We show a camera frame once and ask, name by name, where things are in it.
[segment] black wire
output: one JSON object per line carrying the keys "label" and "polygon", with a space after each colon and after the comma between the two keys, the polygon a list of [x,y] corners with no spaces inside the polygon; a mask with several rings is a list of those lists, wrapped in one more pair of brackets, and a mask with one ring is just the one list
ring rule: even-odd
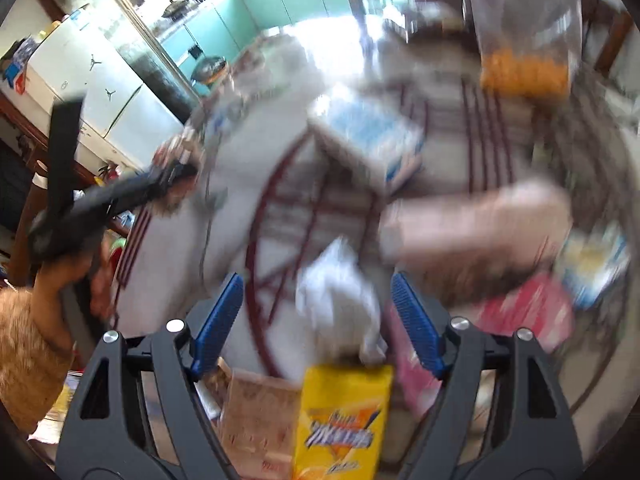
{"label": "black wire", "polygon": [[600,3],[602,0],[596,0],[595,5],[593,6],[593,11],[587,20],[587,31],[582,38],[582,58],[584,59],[584,49],[587,46],[587,40],[589,39],[589,34],[591,33],[591,26],[593,25],[593,20],[596,19],[596,15],[598,13],[598,8],[600,7]]}

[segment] transparent plastic bag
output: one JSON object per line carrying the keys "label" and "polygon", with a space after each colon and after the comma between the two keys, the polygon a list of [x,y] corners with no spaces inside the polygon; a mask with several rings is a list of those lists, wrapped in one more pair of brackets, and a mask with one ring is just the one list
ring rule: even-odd
{"label": "transparent plastic bag", "polygon": [[482,86],[506,95],[563,98],[582,50],[580,0],[471,0]]}

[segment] brown fuzzy sleeve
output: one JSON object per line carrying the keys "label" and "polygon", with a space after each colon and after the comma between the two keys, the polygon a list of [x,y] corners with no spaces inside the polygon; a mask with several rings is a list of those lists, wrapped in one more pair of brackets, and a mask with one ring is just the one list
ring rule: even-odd
{"label": "brown fuzzy sleeve", "polygon": [[71,364],[44,341],[30,308],[30,291],[0,290],[0,400],[26,434],[58,398]]}

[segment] yellow object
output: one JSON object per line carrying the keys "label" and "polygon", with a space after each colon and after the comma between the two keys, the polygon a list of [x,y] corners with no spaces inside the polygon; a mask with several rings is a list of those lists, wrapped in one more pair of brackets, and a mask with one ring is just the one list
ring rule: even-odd
{"label": "yellow object", "polygon": [[504,95],[564,98],[570,89],[569,67],[548,57],[516,57],[504,48],[482,58],[480,83]]}
{"label": "yellow object", "polygon": [[317,366],[306,371],[293,480],[374,477],[392,378],[390,366]]}

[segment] yellow package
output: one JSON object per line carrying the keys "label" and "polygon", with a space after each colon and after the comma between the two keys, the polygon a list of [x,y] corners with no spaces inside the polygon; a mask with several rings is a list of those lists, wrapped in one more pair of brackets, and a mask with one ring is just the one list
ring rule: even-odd
{"label": "yellow package", "polygon": [[293,480],[371,480],[393,368],[317,366],[305,374]]}

